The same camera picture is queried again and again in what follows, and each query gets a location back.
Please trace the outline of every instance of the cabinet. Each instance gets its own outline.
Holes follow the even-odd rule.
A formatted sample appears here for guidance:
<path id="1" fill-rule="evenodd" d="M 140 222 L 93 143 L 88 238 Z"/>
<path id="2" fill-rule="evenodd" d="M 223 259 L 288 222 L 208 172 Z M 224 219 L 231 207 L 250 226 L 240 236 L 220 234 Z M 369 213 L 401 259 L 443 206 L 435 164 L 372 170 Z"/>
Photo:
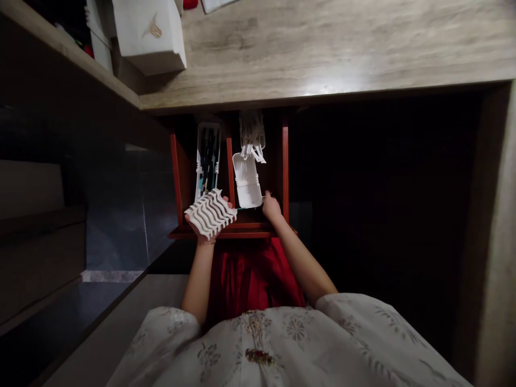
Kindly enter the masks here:
<path id="1" fill-rule="evenodd" d="M 233 154 L 240 152 L 238 112 L 222 115 L 224 135 L 221 140 L 219 189 L 235 208 L 240 204 L 234 178 Z M 262 193 L 268 189 L 278 199 L 283 217 L 289 221 L 289 127 L 288 115 L 281 109 L 263 112 L 266 164 L 256 164 Z M 171 239 L 194 239 L 195 234 L 184 219 L 184 211 L 194 203 L 197 131 L 193 116 L 178 116 L 164 120 L 170 126 L 170 147 L 174 167 L 174 185 L 178 226 L 169 234 Z M 220 239 L 269 238 L 275 232 L 260 208 L 239 210 L 237 219 L 222 230 Z"/>

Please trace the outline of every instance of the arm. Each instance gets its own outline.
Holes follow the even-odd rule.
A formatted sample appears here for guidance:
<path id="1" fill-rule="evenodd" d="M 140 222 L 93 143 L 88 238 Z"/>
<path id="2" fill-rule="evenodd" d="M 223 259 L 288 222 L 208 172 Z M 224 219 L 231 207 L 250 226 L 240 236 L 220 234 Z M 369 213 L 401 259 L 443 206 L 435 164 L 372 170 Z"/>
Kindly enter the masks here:
<path id="1" fill-rule="evenodd" d="M 283 218 L 278 201 L 271 197 L 269 191 L 265 193 L 263 213 L 276 230 L 294 277 L 306 293 L 308 302 L 315 307 L 320 297 L 338 293 L 337 288 L 319 262 Z"/>
<path id="2" fill-rule="evenodd" d="M 215 239 L 218 234 L 210 240 L 199 233 L 199 230 L 190 223 L 190 217 L 185 216 L 188 224 L 192 227 L 197 235 L 197 249 L 193 258 L 190 277 L 188 278 L 187 288 L 184 291 L 181 309 L 195 316 L 199 325 L 203 326 L 206 322 L 208 312 L 208 301 L 210 299 L 210 280 L 211 280 L 211 263 L 213 261 L 213 250 L 215 247 Z"/>

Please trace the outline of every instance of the wavy white rack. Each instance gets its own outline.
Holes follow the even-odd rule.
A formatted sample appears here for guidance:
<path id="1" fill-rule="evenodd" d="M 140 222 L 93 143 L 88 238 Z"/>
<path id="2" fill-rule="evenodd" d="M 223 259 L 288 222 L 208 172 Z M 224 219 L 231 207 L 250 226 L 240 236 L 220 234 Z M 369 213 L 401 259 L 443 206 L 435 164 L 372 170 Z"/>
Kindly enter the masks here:
<path id="1" fill-rule="evenodd" d="M 227 201 L 222 199 L 221 192 L 215 188 L 184 212 L 188 214 L 190 221 L 197 227 L 199 233 L 208 239 L 237 219 L 237 210 L 230 209 Z"/>

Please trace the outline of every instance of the white organizer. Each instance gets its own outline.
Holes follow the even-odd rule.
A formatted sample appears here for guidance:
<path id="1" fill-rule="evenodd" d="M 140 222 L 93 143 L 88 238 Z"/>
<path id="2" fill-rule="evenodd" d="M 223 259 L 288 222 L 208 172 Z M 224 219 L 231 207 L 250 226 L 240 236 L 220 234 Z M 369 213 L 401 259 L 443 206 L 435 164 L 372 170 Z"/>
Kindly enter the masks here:
<path id="1" fill-rule="evenodd" d="M 220 124 L 217 123 L 200 123 L 197 126 L 197 179 L 195 181 L 195 202 L 201 198 L 201 188 L 199 186 L 200 178 L 201 178 L 201 154 L 200 150 L 202 147 L 202 134 L 204 129 L 213 129 L 216 136 L 216 143 L 218 144 L 218 152 L 216 155 L 215 162 L 215 188 L 217 188 L 219 181 L 219 165 L 220 165 L 220 139 L 222 137 L 222 128 Z"/>
<path id="2" fill-rule="evenodd" d="M 253 157 L 243 158 L 240 153 L 233 155 L 235 169 L 236 192 L 242 208 L 255 208 L 263 203 L 256 163 Z"/>

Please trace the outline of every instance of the wrist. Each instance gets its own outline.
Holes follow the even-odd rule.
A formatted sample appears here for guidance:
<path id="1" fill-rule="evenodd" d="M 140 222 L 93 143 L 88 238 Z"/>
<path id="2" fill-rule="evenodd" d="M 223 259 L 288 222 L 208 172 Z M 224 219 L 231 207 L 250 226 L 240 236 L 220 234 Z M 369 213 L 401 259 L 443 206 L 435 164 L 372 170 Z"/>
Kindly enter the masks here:
<path id="1" fill-rule="evenodd" d="M 273 217 L 269 218 L 269 221 L 273 225 L 274 228 L 282 226 L 283 224 L 286 224 L 285 218 L 283 218 L 283 215 L 278 214 Z"/>
<path id="2" fill-rule="evenodd" d="M 215 242 L 217 242 L 216 239 L 210 239 L 208 241 L 197 239 L 197 247 L 201 247 L 201 246 L 212 246 L 213 247 L 213 245 L 215 245 Z"/>

